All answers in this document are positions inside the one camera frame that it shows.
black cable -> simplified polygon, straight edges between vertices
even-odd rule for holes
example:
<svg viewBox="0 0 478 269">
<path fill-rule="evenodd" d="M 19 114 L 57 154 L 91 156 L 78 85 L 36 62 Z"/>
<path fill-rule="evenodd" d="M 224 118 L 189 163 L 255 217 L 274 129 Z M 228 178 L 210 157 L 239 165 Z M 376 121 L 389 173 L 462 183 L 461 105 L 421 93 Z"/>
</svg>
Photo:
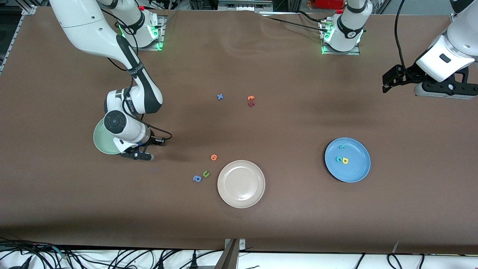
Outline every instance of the black cable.
<svg viewBox="0 0 478 269">
<path fill-rule="evenodd" d="M 423 262 L 425 261 L 425 254 L 420 254 L 422 256 L 422 260 L 420 261 L 420 265 L 418 266 L 418 269 L 422 269 Z"/>
<path fill-rule="evenodd" d="M 73 263 L 71 262 L 71 257 L 70 257 L 70 256 L 68 256 L 68 257 L 66 258 L 66 262 L 70 265 L 71 269 L 74 268 L 74 267 L 73 267 Z"/>
<path fill-rule="evenodd" d="M 115 64 L 115 62 L 113 62 L 113 60 L 111 60 L 111 58 L 107 58 L 114 66 L 116 66 L 119 70 L 121 71 L 127 71 L 126 69 L 122 69 L 121 67 L 119 67 L 117 64 Z"/>
<path fill-rule="evenodd" d="M 197 257 L 196 257 L 196 250 L 193 252 L 193 258 L 191 259 L 191 265 L 189 269 L 198 269 L 199 266 L 197 265 Z"/>
<path fill-rule="evenodd" d="M 152 260 L 152 264 L 151 264 L 150 269 L 152 269 L 153 266 L 154 266 L 154 253 L 153 253 L 152 251 L 151 251 L 151 260 Z"/>
<path fill-rule="evenodd" d="M 60 262 L 63 258 L 58 258 L 58 253 L 55 253 L 55 257 L 56 257 L 56 260 L 58 261 L 58 264 L 55 266 L 55 269 L 57 269 L 58 267 L 60 267 Z"/>
<path fill-rule="evenodd" d="M 73 260 L 76 261 L 76 263 L 80 265 L 81 269 L 86 269 L 86 268 L 83 266 L 83 263 L 81 263 L 80 258 L 78 258 L 78 256 L 74 255 L 74 256 L 73 256 Z"/>
<path fill-rule="evenodd" d="M 412 76 L 410 75 L 410 73 L 408 72 L 407 70 L 407 67 L 405 66 L 405 62 L 403 60 L 403 54 L 402 54 L 402 47 L 400 46 L 400 42 L 398 41 L 398 34 L 397 34 L 397 28 L 398 28 L 398 17 L 400 15 L 400 11 L 402 11 L 402 6 L 403 6 L 403 3 L 405 3 L 405 0 L 402 0 L 401 3 L 400 3 L 400 6 L 398 6 L 398 10 L 397 10 L 397 16 L 395 17 L 395 27 L 394 27 L 394 33 L 395 33 L 395 42 L 397 43 L 397 48 L 398 48 L 398 55 L 400 56 L 400 63 L 403 67 L 403 70 L 405 72 L 405 74 L 409 77 L 412 78 Z"/>
<path fill-rule="evenodd" d="M 167 258 L 171 257 L 174 253 L 178 253 L 179 251 L 181 251 L 181 249 L 171 250 L 170 252 L 168 252 L 166 255 L 163 256 L 163 253 L 164 253 L 165 251 L 166 251 L 166 249 L 163 250 L 163 252 L 161 253 L 160 259 L 158 260 L 158 262 L 156 263 L 156 265 L 154 265 L 154 267 L 153 267 L 152 269 L 156 269 L 156 268 L 162 267 L 162 266 L 163 266 L 163 262 L 164 262 Z"/>
<path fill-rule="evenodd" d="M 7 253 L 6 255 L 4 255 L 3 257 L 1 257 L 0 260 L 3 260 L 3 259 L 4 259 L 5 257 L 7 257 L 8 255 L 10 255 L 10 254 L 12 254 L 12 253 L 14 253 L 14 252 L 17 252 L 17 251 L 18 251 L 17 249 L 10 251 L 9 253 Z"/>
<path fill-rule="evenodd" d="M 362 253 L 362 256 L 360 256 L 360 259 L 358 259 L 357 265 L 355 266 L 354 269 L 359 269 L 360 263 L 362 262 L 362 259 L 365 257 L 365 252 Z"/>
<path fill-rule="evenodd" d="M 396 260 L 397 263 L 398 263 L 398 267 L 399 267 L 400 269 L 403 269 L 403 268 L 402 268 L 402 265 L 401 265 L 400 262 L 398 261 L 397 256 L 395 256 L 395 254 L 393 254 L 393 253 L 390 253 L 390 254 L 387 255 L 387 262 L 389 263 L 390 267 L 392 267 L 393 269 L 397 269 L 397 268 L 395 268 L 395 267 L 391 264 L 391 262 L 390 262 L 390 257 L 394 257 L 395 260 Z"/>
<path fill-rule="evenodd" d="M 6 241 L 10 241 L 11 243 L 13 243 L 14 245 L 18 246 L 19 248 L 22 248 L 24 250 L 27 250 L 28 252 L 30 252 L 31 254 L 34 254 L 35 256 L 37 256 L 41 261 L 42 261 L 42 264 L 43 264 L 43 269 L 46 269 L 46 265 L 48 265 L 48 267 L 50 269 L 54 269 L 53 266 L 50 264 L 50 262 L 45 258 L 43 257 L 42 255 L 40 255 L 37 251 L 33 250 L 32 248 L 30 247 L 27 247 L 25 245 L 21 245 L 19 243 L 19 240 L 8 240 L 6 238 L 2 238 L 3 240 L 6 240 Z"/>
<path fill-rule="evenodd" d="M 319 28 L 315 28 L 315 27 L 311 27 L 311 26 L 307 26 L 307 25 L 303 25 L 303 24 L 298 24 L 298 23 L 295 23 L 295 22 L 288 22 L 288 21 L 284 21 L 284 20 L 281 20 L 281 19 L 271 18 L 271 17 L 268 17 L 268 18 L 271 19 L 271 20 L 278 21 L 278 22 L 285 22 L 285 23 L 301 26 L 301 27 L 304 27 L 304 28 L 314 29 L 314 30 L 318 30 L 318 31 L 322 31 L 322 32 L 327 31 L 326 29 L 319 29 Z"/>
<path fill-rule="evenodd" d="M 199 259 L 201 258 L 202 256 L 205 256 L 207 254 L 211 254 L 213 252 L 218 252 L 218 251 L 223 251 L 223 249 L 220 249 L 220 250 L 212 250 L 212 251 L 209 251 L 209 252 L 206 252 L 204 254 L 201 254 L 199 256 L 196 257 L 196 259 Z M 186 267 L 188 264 L 190 264 L 193 260 L 190 260 L 189 262 L 186 262 L 183 266 L 181 266 L 179 269 L 183 269 L 184 267 Z"/>
<path fill-rule="evenodd" d="M 129 268 L 131 263 L 133 263 L 134 261 L 136 261 L 136 259 L 138 259 L 139 257 L 141 257 L 141 256 L 143 256 L 144 254 L 149 253 L 149 252 L 152 252 L 152 249 L 147 250 L 147 251 L 145 251 L 145 252 L 139 254 L 136 258 L 132 259 L 129 263 L 127 263 L 124 268 Z"/>
<path fill-rule="evenodd" d="M 94 264 L 100 264 L 100 265 L 104 265 L 104 266 L 110 266 L 110 264 L 108 263 L 104 263 L 104 262 L 99 262 L 99 261 L 92 261 L 90 259 L 87 259 L 81 255 L 78 255 L 78 257 L 82 258 L 83 260 L 89 262 L 89 263 L 94 263 Z M 117 269 L 124 269 L 124 267 L 119 267 L 119 266 L 113 266 L 113 268 L 117 268 Z"/>
<path fill-rule="evenodd" d="M 55 265 L 55 268 L 58 267 L 58 264 L 55 262 L 55 260 L 59 262 L 58 259 L 55 259 L 55 257 L 53 257 L 53 255 L 50 252 L 47 252 L 47 251 L 42 251 L 42 252 L 48 254 L 48 256 L 50 256 L 50 258 L 52 258 L 53 265 Z"/>
<path fill-rule="evenodd" d="M 309 14 L 305 13 L 305 12 L 302 11 L 302 10 L 294 11 L 294 13 L 300 13 L 300 14 L 304 15 L 305 17 L 307 17 L 309 20 L 313 21 L 313 22 L 320 22 L 321 20 L 327 18 L 327 17 L 325 17 L 325 18 L 323 18 L 323 19 L 314 19 L 314 18 L 312 18 L 311 16 L 309 16 Z"/>
<path fill-rule="evenodd" d="M 126 257 L 128 257 L 129 255 L 135 253 L 136 251 L 139 251 L 139 249 L 135 249 L 135 250 L 133 250 L 132 252 L 126 254 L 126 255 L 125 255 L 123 258 L 121 258 L 120 260 L 117 259 L 116 262 L 115 262 L 115 266 L 118 266 L 124 259 L 126 259 Z"/>
<path fill-rule="evenodd" d="M 166 252 L 166 249 L 164 249 L 162 252 L 161 252 L 161 256 L 159 257 L 159 259 L 163 259 L 163 255 L 164 253 Z"/>
<path fill-rule="evenodd" d="M 126 253 L 127 250 L 121 252 L 121 250 L 118 250 L 118 254 L 116 255 L 116 257 L 111 261 L 111 264 L 113 263 L 113 261 L 115 262 L 115 267 L 118 265 L 118 259 L 121 255 L 123 255 L 124 253 Z"/>
</svg>

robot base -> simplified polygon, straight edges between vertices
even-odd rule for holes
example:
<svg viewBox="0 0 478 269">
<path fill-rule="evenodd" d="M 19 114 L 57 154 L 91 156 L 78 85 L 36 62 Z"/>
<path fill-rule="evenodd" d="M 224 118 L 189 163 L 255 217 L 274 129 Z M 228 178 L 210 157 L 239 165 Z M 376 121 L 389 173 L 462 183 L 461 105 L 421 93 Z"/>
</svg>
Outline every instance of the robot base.
<svg viewBox="0 0 478 269">
<path fill-rule="evenodd" d="M 162 50 L 164 43 L 164 35 L 166 33 L 167 16 L 158 16 L 157 14 L 152 13 L 148 10 L 143 10 L 142 12 L 143 14 L 145 14 L 148 23 L 144 26 L 147 31 L 143 30 L 140 32 L 141 34 L 135 35 L 137 42 L 139 43 L 138 50 Z M 121 29 L 121 33 L 130 43 L 130 45 L 133 48 L 136 48 L 136 43 L 134 42 L 133 36 L 123 31 L 123 29 Z M 141 42 L 139 42 L 138 39 L 145 41 L 148 45 L 142 46 Z"/>
<path fill-rule="evenodd" d="M 360 55 L 360 49 L 358 43 L 355 45 L 355 47 L 349 51 L 337 51 L 333 49 L 326 41 L 326 35 L 330 34 L 332 32 L 332 17 L 327 17 L 326 20 L 322 20 L 319 24 L 319 29 L 325 29 L 327 32 L 320 31 L 320 43 L 322 44 L 322 54 L 335 54 L 335 55 L 355 55 L 358 56 Z"/>
</svg>

brown table surface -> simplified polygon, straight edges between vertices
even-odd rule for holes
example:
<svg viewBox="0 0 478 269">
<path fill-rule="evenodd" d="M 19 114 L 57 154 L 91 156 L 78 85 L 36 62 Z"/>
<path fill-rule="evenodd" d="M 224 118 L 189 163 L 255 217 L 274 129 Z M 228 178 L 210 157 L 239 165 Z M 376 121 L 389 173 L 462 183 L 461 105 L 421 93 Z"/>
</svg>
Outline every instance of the brown table surface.
<svg viewBox="0 0 478 269">
<path fill-rule="evenodd" d="M 360 56 L 321 55 L 313 30 L 249 11 L 171 18 L 163 51 L 140 52 L 164 96 L 144 120 L 174 134 L 148 148 L 152 162 L 93 144 L 106 94 L 130 77 L 74 48 L 50 8 L 25 18 L 0 76 L 3 235 L 208 249 L 243 237 L 253 250 L 379 253 L 400 241 L 398 252 L 477 253 L 478 99 L 415 97 L 413 85 L 383 94 L 382 74 L 399 63 L 394 16 L 370 17 Z M 448 24 L 401 17 L 405 62 Z M 371 155 L 358 183 L 324 164 L 328 143 L 344 136 Z M 248 209 L 217 192 L 220 170 L 238 159 L 266 178 Z M 194 182 L 204 170 L 211 176 Z"/>
</svg>

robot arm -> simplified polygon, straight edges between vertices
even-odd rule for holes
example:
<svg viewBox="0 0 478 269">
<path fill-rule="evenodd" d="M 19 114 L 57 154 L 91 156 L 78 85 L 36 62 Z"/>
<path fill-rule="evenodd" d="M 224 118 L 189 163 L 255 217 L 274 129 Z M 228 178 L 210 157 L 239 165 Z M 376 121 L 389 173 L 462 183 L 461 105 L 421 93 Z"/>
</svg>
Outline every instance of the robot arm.
<svg viewBox="0 0 478 269">
<path fill-rule="evenodd" d="M 131 46 L 144 48 L 157 41 L 158 15 L 148 10 L 140 10 L 133 0 L 97 0 L 118 17 L 123 36 Z"/>
<path fill-rule="evenodd" d="M 76 48 L 121 62 L 136 81 L 137 86 L 111 91 L 105 99 L 104 124 L 115 136 L 118 150 L 124 152 L 147 143 L 150 129 L 133 117 L 157 112 L 163 104 L 163 96 L 130 43 L 111 29 L 95 0 L 51 0 L 50 3 L 64 33 Z"/>
<path fill-rule="evenodd" d="M 333 49 L 346 52 L 360 41 L 363 26 L 372 13 L 371 0 L 348 0 L 342 14 L 335 14 L 327 20 L 332 21 L 330 35 L 324 39 Z"/>
<path fill-rule="evenodd" d="M 383 92 L 392 87 L 418 83 L 415 94 L 458 99 L 478 95 L 478 85 L 467 82 L 468 66 L 478 60 L 478 1 L 453 1 L 462 10 L 409 68 L 396 65 L 382 76 Z M 461 81 L 455 74 L 463 75 Z"/>
</svg>

